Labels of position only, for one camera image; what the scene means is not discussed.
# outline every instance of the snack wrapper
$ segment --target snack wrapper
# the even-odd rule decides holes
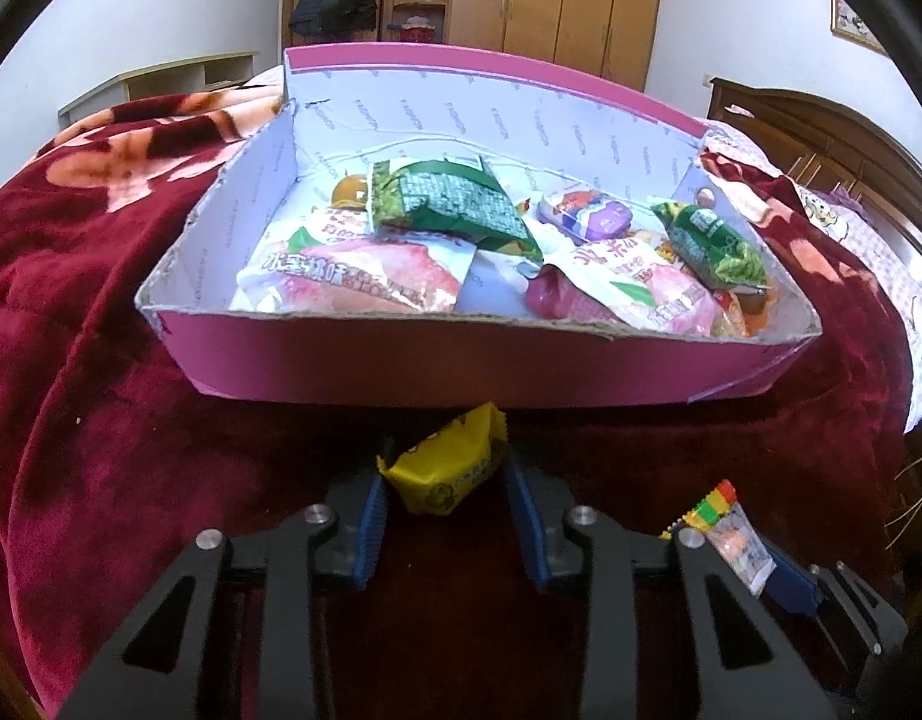
[[[758,597],[776,565],[738,503],[738,493],[727,479],[708,493],[688,514],[671,525],[661,538],[672,538],[680,528],[704,533],[751,593]]]
[[[378,457],[378,472],[411,514],[450,514],[501,464],[507,442],[503,413],[493,403],[471,410],[403,453],[392,466]]]
[[[541,259],[538,245],[487,163],[390,159],[368,177],[368,214],[383,226],[456,235],[487,251]]]
[[[679,271],[685,266],[685,261],[675,254],[674,249],[671,248],[671,240],[666,233],[655,232],[654,230],[628,230],[626,237],[644,241],[655,250],[656,255],[666,263],[674,265]]]
[[[576,189],[545,196],[538,205],[538,218],[584,244],[620,238],[631,226],[632,213],[624,203],[608,194]]]
[[[709,290],[767,288],[761,255],[710,208],[665,202],[652,206],[671,248]]]
[[[751,590],[751,594],[755,597],[761,595],[776,566],[765,544],[751,527],[741,504],[737,501],[731,504],[724,517],[705,536],[738,574],[738,579]]]
[[[750,338],[751,330],[744,319],[738,295],[727,290],[712,292],[714,302],[722,308],[722,316],[714,322],[714,335],[722,338]]]
[[[621,319],[610,309],[581,292],[568,276],[552,265],[541,268],[541,272],[527,283],[525,304],[544,319],[621,324]]]
[[[585,244],[546,257],[581,292],[640,330],[710,336],[720,309],[691,276],[638,238]]]
[[[745,295],[735,290],[738,306],[744,314],[744,323],[752,335],[757,335],[767,327],[774,304],[778,302],[778,286],[771,276],[767,277],[766,290],[759,290],[757,295]]]
[[[372,236],[364,213],[342,209],[313,212],[287,240],[269,233],[237,284],[270,313],[450,312],[475,252],[437,233]]]

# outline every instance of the metal screw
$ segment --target metal screw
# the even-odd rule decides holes
[[[705,538],[704,533],[695,528],[682,528],[678,531],[678,540],[688,549],[698,549],[703,546]]]
[[[217,549],[221,546],[221,542],[224,541],[224,533],[218,530],[218,528],[208,528],[208,530],[201,531],[198,533],[197,538],[194,539],[194,543],[198,545],[198,549]]]
[[[304,510],[304,522],[309,525],[324,525],[331,518],[331,508],[325,503],[312,503]]]
[[[589,506],[574,506],[568,512],[571,522],[575,525],[594,525],[597,519],[597,510]]]

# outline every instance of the floral blanket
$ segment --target floral blanket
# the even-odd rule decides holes
[[[352,432],[414,442],[450,416],[200,395],[133,309],[218,166],[279,106],[265,87],[128,103],[0,191],[0,645],[50,716],[198,531],[271,527],[320,499]],[[760,233],[823,338],[757,398],[515,412],[512,438],[632,529],[661,531],[728,477],[796,556],[882,581],[911,392],[902,321],[786,179],[708,167],[765,205]],[[667,716],[684,615],[669,597],[645,608],[642,710]],[[445,518],[396,500],[371,586],[327,602],[337,715],[563,716],[583,613],[525,578],[499,480]]]

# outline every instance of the purple candy wrapper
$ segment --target purple candy wrapper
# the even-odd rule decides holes
[[[538,218],[564,230],[583,244],[620,238],[631,226],[631,209],[620,200],[593,189],[546,196]]]

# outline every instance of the pink box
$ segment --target pink box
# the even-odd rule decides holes
[[[285,76],[290,105],[222,168],[136,297],[199,391],[366,406],[688,402],[760,394],[821,333],[807,298],[700,169],[696,119],[587,74],[459,47],[296,47]],[[229,309],[285,197],[404,148],[474,149],[542,191],[550,175],[616,196],[690,199],[707,186],[779,281],[773,329],[723,341],[510,317]]]

